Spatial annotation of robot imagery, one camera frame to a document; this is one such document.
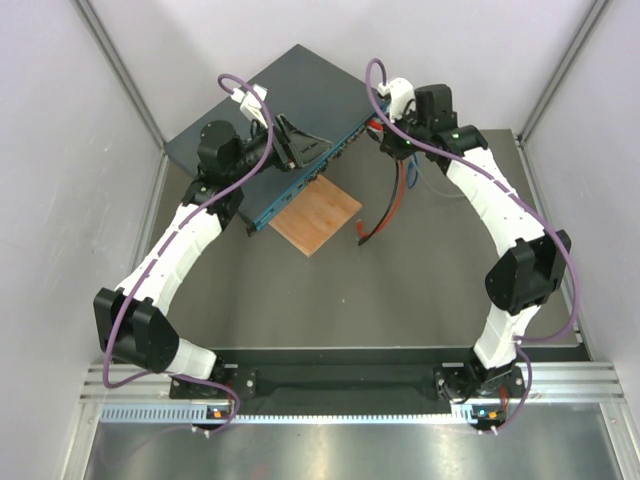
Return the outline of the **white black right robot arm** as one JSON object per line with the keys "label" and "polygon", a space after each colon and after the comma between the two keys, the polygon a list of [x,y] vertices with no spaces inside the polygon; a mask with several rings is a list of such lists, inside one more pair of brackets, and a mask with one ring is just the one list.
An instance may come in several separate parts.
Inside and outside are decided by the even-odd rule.
{"label": "white black right robot arm", "polygon": [[549,236],[536,218],[517,204],[517,191],[499,170],[488,141],[472,125],[461,126],[445,84],[416,88],[396,78],[378,84],[387,100],[388,123],[381,150],[397,160],[418,152],[416,141],[433,146],[426,157],[436,163],[469,201],[494,242],[498,260],[485,277],[491,302],[487,320],[461,380],[443,389],[456,396],[487,396],[499,389],[516,359],[521,337],[562,281],[566,266],[562,249],[568,234]]}

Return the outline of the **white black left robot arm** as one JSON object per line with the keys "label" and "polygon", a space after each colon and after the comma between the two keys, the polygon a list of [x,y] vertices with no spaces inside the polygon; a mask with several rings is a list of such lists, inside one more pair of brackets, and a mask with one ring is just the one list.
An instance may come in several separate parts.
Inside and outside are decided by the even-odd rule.
{"label": "white black left robot arm", "polygon": [[98,338],[107,360],[145,372],[192,377],[205,396],[226,387],[216,354],[182,339],[170,324],[170,304],[204,250],[236,215],[244,194],[239,181],[269,168],[302,169],[332,149],[330,141],[296,128],[284,115],[273,124],[252,120],[242,138],[228,121],[206,124],[199,137],[199,164],[170,226],[126,279],[101,289],[93,301]]}

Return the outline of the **wooden board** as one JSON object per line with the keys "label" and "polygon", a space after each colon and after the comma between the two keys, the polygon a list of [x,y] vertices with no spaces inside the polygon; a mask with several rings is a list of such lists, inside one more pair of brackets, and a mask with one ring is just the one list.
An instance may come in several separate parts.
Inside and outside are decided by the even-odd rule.
{"label": "wooden board", "polygon": [[311,257],[362,208],[362,204],[320,175],[304,187],[269,225]]}

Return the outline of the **dark blue network switch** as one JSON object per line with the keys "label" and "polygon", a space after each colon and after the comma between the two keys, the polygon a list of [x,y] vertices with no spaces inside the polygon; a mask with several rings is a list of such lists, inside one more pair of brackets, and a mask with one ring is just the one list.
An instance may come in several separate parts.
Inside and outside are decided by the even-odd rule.
{"label": "dark blue network switch", "polygon": [[305,133],[331,147],[300,170],[270,167],[242,185],[238,215],[253,234],[265,227],[299,192],[324,172],[328,162],[366,128],[374,114],[363,81],[302,45],[296,45],[250,82],[267,90],[266,105]]}

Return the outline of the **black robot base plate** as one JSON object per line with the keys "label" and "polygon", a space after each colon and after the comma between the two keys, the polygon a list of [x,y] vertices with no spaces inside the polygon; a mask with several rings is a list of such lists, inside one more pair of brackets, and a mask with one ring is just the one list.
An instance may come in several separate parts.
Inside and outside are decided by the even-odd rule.
{"label": "black robot base plate", "polygon": [[281,389],[348,392],[409,390],[428,400],[515,398],[524,372],[513,360],[484,368],[470,348],[226,349],[208,381],[244,401]]}

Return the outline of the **aluminium frame rail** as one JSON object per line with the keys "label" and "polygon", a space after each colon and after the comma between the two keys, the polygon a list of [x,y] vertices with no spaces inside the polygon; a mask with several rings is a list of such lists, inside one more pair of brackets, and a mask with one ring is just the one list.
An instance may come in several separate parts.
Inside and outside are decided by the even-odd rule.
{"label": "aluminium frame rail", "polygon": [[[612,364],[606,362],[550,362],[532,364],[528,373],[524,363],[524,384],[530,383],[531,403],[610,403],[625,399]],[[102,368],[92,365],[80,391],[82,401],[158,403],[169,398],[171,380],[165,374],[151,374],[117,389],[102,383]]]}

